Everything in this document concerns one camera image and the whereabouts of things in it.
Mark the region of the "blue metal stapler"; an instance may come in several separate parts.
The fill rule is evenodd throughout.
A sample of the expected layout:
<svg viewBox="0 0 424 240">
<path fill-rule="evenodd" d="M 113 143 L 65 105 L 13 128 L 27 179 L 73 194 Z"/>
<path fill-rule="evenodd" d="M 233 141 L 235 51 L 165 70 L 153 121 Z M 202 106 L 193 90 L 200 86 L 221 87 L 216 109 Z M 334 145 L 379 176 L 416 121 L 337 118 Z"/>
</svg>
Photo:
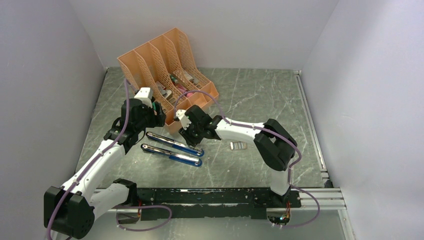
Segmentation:
<svg viewBox="0 0 424 240">
<path fill-rule="evenodd" d="M 183 142 L 174 140 L 169 137 L 165 137 L 151 131 L 148 131 L 145 136 L 154 142 L 163 144 L 167 148 L 161 148 L 157 146 L 152 146 L 147 143 L 141 144 L 140 148 L 146 152 L 156 155 L 165 156 L 170 160 L 187 164 L 194 167 L 201 167 L 203 161 L 201 157 L 205 154 L 204 150 L 199 147 L 190 146 Z"/>
</svg>

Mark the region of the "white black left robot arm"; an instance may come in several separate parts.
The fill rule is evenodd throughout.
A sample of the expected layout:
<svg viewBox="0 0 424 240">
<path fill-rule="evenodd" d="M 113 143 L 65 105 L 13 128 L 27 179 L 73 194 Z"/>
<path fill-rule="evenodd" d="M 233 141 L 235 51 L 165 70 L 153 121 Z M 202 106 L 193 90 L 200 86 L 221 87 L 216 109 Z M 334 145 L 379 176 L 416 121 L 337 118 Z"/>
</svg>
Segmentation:
<svg viewBox="0 0 424 240">
<path fill-rule="evenodd" d="M 44 193 L 43 221 L 48 239 L 52 231 L 82 239 L 108 210 L 140 204 L 137 185 L 130 180 L 118 178 L 103 192 L 95 190 L 111 167 L 138 142 L 139 134 L 147 128 L 163 127 L 165 120 L 166 114 L 157 101 L 124 101 L 121 116 L 112 123 L 92 157 L 60 187 L 51 186 Z"/>
</svg>

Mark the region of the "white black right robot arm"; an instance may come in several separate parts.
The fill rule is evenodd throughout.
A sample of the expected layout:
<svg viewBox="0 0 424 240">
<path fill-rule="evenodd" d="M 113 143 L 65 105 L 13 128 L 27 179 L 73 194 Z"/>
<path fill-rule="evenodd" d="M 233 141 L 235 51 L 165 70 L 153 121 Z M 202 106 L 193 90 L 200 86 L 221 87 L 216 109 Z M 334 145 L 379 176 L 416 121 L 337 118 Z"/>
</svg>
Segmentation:
<svg viewBox="0 0 424 240">
<path fill-rule="evenodd" d="M 255 145 L 262 160 L 271 169 L 270 202 L 275 207 L 282 207 L 288 202 L 289 164 L 295 156 L 297 142 L 275 119 L 249 123 L 221 115 L 211 117 L 197 105 L 177 110 L 175 119 L 181 123 L 179 134 L 192 147 L 203 139 L 235 140 Z"/>
</svg>

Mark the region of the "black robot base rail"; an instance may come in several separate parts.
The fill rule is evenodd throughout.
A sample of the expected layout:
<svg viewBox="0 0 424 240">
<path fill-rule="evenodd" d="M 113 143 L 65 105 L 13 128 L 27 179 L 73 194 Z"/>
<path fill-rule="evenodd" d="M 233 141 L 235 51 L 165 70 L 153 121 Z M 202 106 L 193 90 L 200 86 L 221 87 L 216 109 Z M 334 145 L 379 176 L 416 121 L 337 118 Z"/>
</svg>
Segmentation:
<svg viewBox="0 0 424 240">
<path fill-rule="evenodd" d="M 236 188 L 130 188 L 130 198 L 118 208 L 158 206 L 141 210 L 142 221 L 158 219 L 237 218 L 267 220 L 275 209 L 285 212 L 301 207 L 296 190 L 279 196 L 269 187 Z"/>
</svg>

